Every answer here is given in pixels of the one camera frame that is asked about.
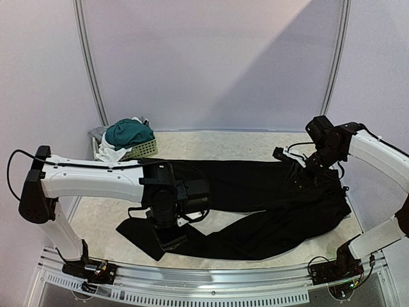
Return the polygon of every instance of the table surface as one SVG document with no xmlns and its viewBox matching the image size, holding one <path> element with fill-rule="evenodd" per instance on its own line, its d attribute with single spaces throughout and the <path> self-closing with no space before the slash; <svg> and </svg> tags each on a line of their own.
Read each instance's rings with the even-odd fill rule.
<svg viewBox="0 0 409 307">
<path fill-rule="evenodd" d="M 208 159 L 275 161 L 272 152 L 276 146 L 310 141 L 303 133 L 274 132 L 158 132 L 155 134 L 163 159 Z M 311 145 L 299 146 L 300 152 L 314 152 Z M 309 239 L 297 248 L 262 261 L 212 260 L 190 256 L 165 254 L 156 262 L 116 231 L 128 218 L 127 208 L 135 203 L 111 198 L 83 197 L 71 221 L 77 235 L 88 243 L 89 255 L 126 264 L 173 267 L 182 269 L 255 269 L 305 264 L 314 256 L 336 257 L 336 249 L 361 233 L 354 213 L 339 226 L 317 238 Z M 145 217 L 144 212 L 133 216 Z M 212 210 L 208 217 L 194 226 L 209 234 L 219 231 L 243 214 Z"/>
</svg>

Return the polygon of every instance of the plastic basket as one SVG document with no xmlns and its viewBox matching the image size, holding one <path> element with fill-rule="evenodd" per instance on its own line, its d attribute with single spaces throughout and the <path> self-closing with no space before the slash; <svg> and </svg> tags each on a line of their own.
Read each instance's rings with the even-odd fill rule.
<svg viewBox="0 0 409 307">
<path fill-rule="evenodd" d="M 94 151 L 94 159 L 98 160 L 96 154 L 98 153 L 98 141 L 92 138 L 92 147 Z M 156 139 L 152 141 L 145 142 L 143 144 L 136 145 L 132 147 L 130 152 L 127 152 L 120 161 L 135 160 L 140 158 L 149 157 L 158 153 L 158 148 L 156 146 Z"/>
</svg>

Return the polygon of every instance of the black pants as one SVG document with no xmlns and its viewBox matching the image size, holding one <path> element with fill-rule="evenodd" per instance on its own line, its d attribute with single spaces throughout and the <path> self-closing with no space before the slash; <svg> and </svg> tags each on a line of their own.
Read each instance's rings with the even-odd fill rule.
<svg viewBox="0 0 409 307">
<path fill-rule="evenodd" d="M 319 176 L 317 186 L 312 189 L 283 190 L 291 167 L 289 163 L 183 162 L 206 176 L 212 209 L 257 212 L 207 236 L 189 228 L 188 241 L 171 253 L 212 259 L 262 260 L 331 231 L 351 212 L 336 179 L 337 171 Z M 175 178 L 199 179 L 197 172 L 184 163 L 173 164 Z"/>
</svg>

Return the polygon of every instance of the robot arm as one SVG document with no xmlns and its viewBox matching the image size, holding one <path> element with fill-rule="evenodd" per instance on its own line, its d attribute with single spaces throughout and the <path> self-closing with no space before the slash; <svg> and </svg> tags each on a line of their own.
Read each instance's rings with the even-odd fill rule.
<svg viewBox="0 0 409 307">
<path fill-rule="evenodd" d="M 178 229 L 187 222 L 184 219 L 199 221 L 209 209 L 207 181 L 175 180 L 169 161 L 141 164 L 71 160 L 51 155 L 48 146 L 39 147 L 35 157 L 24 182 L 19 213 L 49 236 L 65 262 L 64 273 L 86 278 L 90 283 L 112 284 L 116 266 L 107 260 L 89 259 L 86 242 L 76 236 L 61 210 L 60 196 L 140 202 L 141 209 L 149 209 L 148 221 L 163 250 L 186 240 L 186 234 Z"/>
<path fill-rule="evenodd" d="M 333 126 L 327 117 L 315 117 L 306 127 L 317 151 L 303 161 L 295 163 L 286 187 L 302 188 L 314 184 L 316 175 L 337 161 L 347 161 L 350 155 L 386 174 L 406 193 L 409 193 L 409 157 L 401 150 L 370 133 L 365 126 L 346 123 Z M 274 157 L 291 157 L 286 148 L 276 148 Z M 338 279 L 358 265 L 359 260 L 409 235 L 409 197 L 402 209 L 384 223 L 343 244 L 332 263 L 336 276 L 321 276 L 323 281 Z"/>
</svg>

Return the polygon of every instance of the white wall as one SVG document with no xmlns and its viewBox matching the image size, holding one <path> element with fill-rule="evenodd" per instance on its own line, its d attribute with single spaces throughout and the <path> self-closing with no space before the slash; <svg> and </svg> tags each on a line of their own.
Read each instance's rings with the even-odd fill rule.
<svg viewBox="0 0 409 307">
<path fill-rule="evenodd" d="M 303 130 L 320 112 L 342 0 L 87 0 L 110 123 Z"/>
<path fill-rule="evenodd" d="M 50 145 L 54 153 L 85 158 L 86 132 L 99 124 L 72 1 L 0 1 L 0 64 L 0 306 L 18 307 L 47 239 L 18 214 L 6 186 L 8 156 Z M 17 194 L 30 164 L 21 156 L 12 164 Z"/>
<path fill-rule="evenodd" d="M 346 43 L 328 117 L 363 122 L 409 152 L 409 2 L 352 1 Z M 352 158 L 346 183 L 365 230 L 392 216 L 406 194 L 386 176 Z M 409 240 L 385 249 L 402 306 L 409 306 Z"/>
</svg>

